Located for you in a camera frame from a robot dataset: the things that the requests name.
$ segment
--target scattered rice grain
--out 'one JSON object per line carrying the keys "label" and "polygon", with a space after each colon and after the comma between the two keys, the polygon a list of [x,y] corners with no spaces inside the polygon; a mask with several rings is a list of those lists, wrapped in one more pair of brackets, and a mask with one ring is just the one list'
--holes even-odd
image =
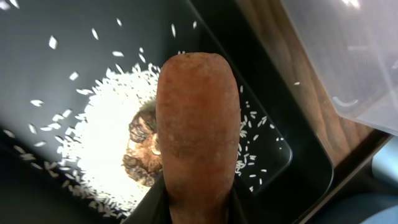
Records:
{"label": "scattered rice grain", "polygon": [[10,138],[15,138],[15,134],[12,133],[10,130],[3,130],[3,132],[4,132],[5,134],[7,134],[8,137],[10,137]]}
{"label": "scattered rice grain", "polygon": [[69,79],[72,81],[75,81],[79,77],[79,74],[77,72],[73,72],[70,76]]}
{"label": "scattered rice grain", "polygon": [[34,162],[31,162],[30,164],[32,165],[32,167],[35,167],[36,169],[40,169],[40,170],[43,169],[41,166],[37,165],[37,164],[34,163]]}
{"label": "scattered rice grain", "polygon": [[21,154],[25,154],[25,150],[23,150],[23,148],[19,147],[19,146],[14,146],[14,149],[17,150],[19,153]]}
{"label": "scattered rice grain", "polygon": [[93,33],[93,36],[94,36],[94,38],[95,38],[96,40],[99,40],[97,31],[96,31],[94,28],[91,29],[91,33]]}
{"label": "scattered rice grain", "polygon": [[40,142],[34,144],[33,146],[35,146],[35,147],[42,147],[42,146],[45,146],[45,145],[46,145],[46,142],[45,142],[45,141],[40,141]]}
{"label": "scattered rice grain", "polygon": [[50,36],[50,40],[49,40],[49,46],[52,48],[52,49],[56,49],[57,48],[57,45],[58,45],[58,41],[56,40],[56,38],[54,37],[54,36]]}
{"label": "scattered rice grain", "polygon": [[174,27],[174,24],[172,24],[172,33],[173,33],[173,37],[175,38],[175,27]]}

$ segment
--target black plastic tray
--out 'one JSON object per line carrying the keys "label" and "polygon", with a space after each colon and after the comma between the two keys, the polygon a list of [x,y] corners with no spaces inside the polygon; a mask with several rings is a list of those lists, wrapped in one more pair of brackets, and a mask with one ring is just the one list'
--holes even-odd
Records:
{"label": "black plastic tray", "polygon": [[[38,135],[32,135],[27,125],[45,126],[67,108],[81,113],[87,98],[75,89],[93,86],[107,67],[116,70],[115,63],[129,70],[140,61],[139,47],[144,48],[147,61],[156,65],[178,51],[214,52],[227,58],[238,86],[243,86],[242,120],[244,114],[250,120],[250,111],[257,112],[252,129],[245,128],[248,135],[241,140],[243,152],[238,158],[243,159],[246,145],[248,153],[257,156],[255,165],[242,171],[246,185],[253,186],[284,223],[296,219],[327,190],[333,175],[330,162],[233,1],[20,0],[19,4],[21,9],[0,11],[0,30],[4,31],[0,35],[0,125],[17,135],[16,141],[3,140],[9,148],[18,144],[37,158],[59,161],[54,136],[63,136],[76,120],[63,120],[62,129]],[[198,23],[196,29],[193,21]],[[176,27],[176,38],[171,24]],[[93,39],[92,27],[99,40]],[[57,50],[47,45],[51,35],[58,39]],[[113,50],[125,57],[113,57]],[[78,82],[68,79],[73,71],[81,75]],[[33,99],[43,100],[46,109],[33,108],[29,104]],[[267,122],[258,128],[264,116]],[[48,143],[44,148],[31,147],[42,139]]]}

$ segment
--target plastic container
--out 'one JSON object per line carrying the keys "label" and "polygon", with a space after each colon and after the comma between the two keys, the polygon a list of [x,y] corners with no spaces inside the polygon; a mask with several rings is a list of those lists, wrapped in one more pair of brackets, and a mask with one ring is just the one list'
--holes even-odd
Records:
{"label": "plastic container", "polygon": [[398,1],[282,2],[338,114],[398,135]]}

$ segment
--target wooden surface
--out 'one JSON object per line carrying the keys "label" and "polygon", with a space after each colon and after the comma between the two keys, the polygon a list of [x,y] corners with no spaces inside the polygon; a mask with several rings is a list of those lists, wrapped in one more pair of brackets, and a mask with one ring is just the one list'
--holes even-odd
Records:
{"label": "wooden surface", "polygon": [[336,167],[373,129],[337,115],[279,0],[236,2]]}

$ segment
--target white rice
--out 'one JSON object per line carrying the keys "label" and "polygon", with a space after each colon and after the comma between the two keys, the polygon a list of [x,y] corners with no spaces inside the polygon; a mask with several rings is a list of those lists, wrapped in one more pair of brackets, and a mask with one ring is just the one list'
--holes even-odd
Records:
{"label": "white rice", "polygon": [[41,167],[41,166],[37,165],[37,164],[36,164],[36,163],[34,163],[34,162],[31,162],[30,164],[32,165],[32,167],[35,167],[36,169],[40,169],[40,170],[42,170],[42,169],[43,169],[43,167]]}
{"label": "white rice", "polygon": [[119,51],[114,51],[114,52],[112,52],[112,54],[115,57],[124,57],[124,54],[122,52],[119,52]]}
{"label": "white rice", "polygon": [[52,121],[55,121],[55,122],[57,122],[59,120],[63,120],[63,119],[64,119],[64,117],[60,114],[56,114],[56,115],[54,115],[54,117],[52,117]]}
{"label": "white rice", "polygon": [[10,8],[11,8],[11,6],[8,3],[6,3],[4,0],[0,1],[0,9],[6,11]]}
{"label": "white rice", "polygon": [[62,113],[62,116],[64,118],[68,118],[71,113],[72,113],[71,109],[66,109],[65,112]]}
{"label": "white rice", "polygon": [[10,0],[10,3],[15,6],[17,9],[19,9],[19,4],[17,2],[17,0]]}
{"label": "white rice", "polygon": [[15,138],[15,134],[12,133],[10,130],[3,130],[3,132],[4,132],[5,134],[7,134],[8,137],[10,137],[10,138]]}
{"label": "white rice", "polygon": [[57,140],[59,143],[63,143],[63,139],[60,136],[54,136],[55,140]]}
{"label": "white rice", "polygon": [[60,167],[60,170],[62,170],[62,171],[68,171],[68,170],[71,170],[71,168],[70,168],[70,167]]}
{"label": "white rice", "polygon": [[33,146],[35,146],[35,147],[42,147],[42,146],[45,146],[45,145],[46,145],[46,142],[45,142],[45,141],[40,141],[40,142],[34,144]]}
{"label": "white rice", "polygon": [[14,146],[14,149],[17,150],[19,153],[21,154],[25,154],[25,150],[23,150],[23,148],[19,147],[19,146]]}
{"label": "white rice", "polygon": [[118,25],[121,27],[122,26],[122,21],[120,21],[119,18],[116,18],[116,22],[118,23]]}
{"label": "white rice", "polygon": [[107,69],[102,83],[96,82],[97,92],[89,97],[91,106],[78,115],[85,119],[76,124],[75,137],[65,137],[62,156],[66,161],[77,162],[84,173],[75,177],[81,188],[95,190],[97,200],[112,198],[115,209],[123,209],[128,215],[149,188],[128,177],[121,165],[129,139],[127,127],[143,103],[156,96],[159,71],[153,64],[143,71],[136,64],[132,72],[126,73],[118,65],[116,68],[119,73]]}
{"label": "white rice", "polygon": [[41,100],[31,100],[30,103],[32,103],[34,106],[42,106],[44,102]]}
{"label": "white rice", "polygon": [[33,156],[33,154],[31,154],[31,153],[27,153],[27,154],[22,154],[22,155],[20,155],[21,157],[22,157],[22,159],[24,160],[24,161],[33,161],[33,160],[36,160],[36,158]]}
{"label": "white rice", "polygon": [[52,170],[49,170],[49,174],[51,175],[52,178],[57,178],[59,176],[58,173],[56,173],[56,172],[54,172]]}
{"label": "white rice", "polygon": [[172,24],[172,33],[173,33],[173,37],[175,38],[175,27],[174,27],[174,24]]}
{"label": "white rice", "polygon": [[70,183],[70,181],[69,181],[69,180],[66,180],[66,181],[62,184],[61,187],[62,187],[62,188],[68,187],[69,183]]}
{"label": "white rice", "polygon": [[138,56],[142,60],[142,62],[146,63],[146,60],[145,60],[144,56],[142,56],[142,54],[138,54]]}
{"label": "white rice", "polygon": [[96,31],[94,28],[91,29],[91,33],[93,33],[93,36],[94,36],[94,38],[95,38],[96,40],[99,40],[97,31]]}
{"label": "white rice", "polygon": [[61,128],[61,124],[59,124],[59,123],[52,123],[52,124],[49,124],[49,127],[58,130],[58,129]]}
{"label": "white rice", "polygon": [[52,48],[52,49],[57,49],[57,45],[58,45],[58,41],[56,40],[56,38],[54,37],[54,36],[51,36],[50,37],[50,40],[49,40],[49,46]]}
{"label": "white rice", "polygon": [[42,131],[51,131],[52,128],[50,128],[50,127],[43,127],[43,128],[40,128],[40,130],[42,130]]}
{"label": "white rice", "polygon": [[75,180],[75,178],[72,175],[68,174],[68,173],[65,174],[65,177],[68,177],[71,180]]}
{"label": "white rice", "polygon": [[72,81],[75,81],[79,77],[79,74],[77,72],[73,72],[70,76],[69,79]]}

